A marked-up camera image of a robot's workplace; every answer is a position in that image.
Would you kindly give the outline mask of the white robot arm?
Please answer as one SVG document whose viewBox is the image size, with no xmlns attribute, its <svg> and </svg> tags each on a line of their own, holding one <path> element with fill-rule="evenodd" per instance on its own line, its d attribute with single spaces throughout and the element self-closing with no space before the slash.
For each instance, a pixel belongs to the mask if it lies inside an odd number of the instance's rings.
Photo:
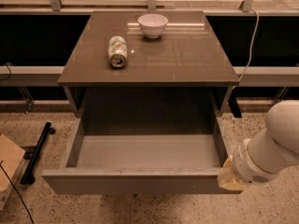
<svg viewBox="0 0 299 224">
<path fill-rule="evenodd" d="M 218 175 L 222 189 L 245 190 L 276 179 L 279 172 L 299 164 L 299 101 L 273 105 L 265 128 L 245 139 L 227 158 Z"/>
</svg>

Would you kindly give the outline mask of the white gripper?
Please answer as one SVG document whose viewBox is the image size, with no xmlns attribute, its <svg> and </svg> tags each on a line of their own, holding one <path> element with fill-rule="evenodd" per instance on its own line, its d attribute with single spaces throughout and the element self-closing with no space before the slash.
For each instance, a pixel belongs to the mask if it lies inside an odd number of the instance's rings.
<svg viewBox="0 0 299 224">
<path fill-rule="evenodd" d="M 229 156 L 218 174 L 218 186 L 227 190 L 243 191 L 246 185 L 265 185 L 278 177 L 278 172 L 268 173 L 250 157 L 249 139 L 245 139 Z"/>
</svg>

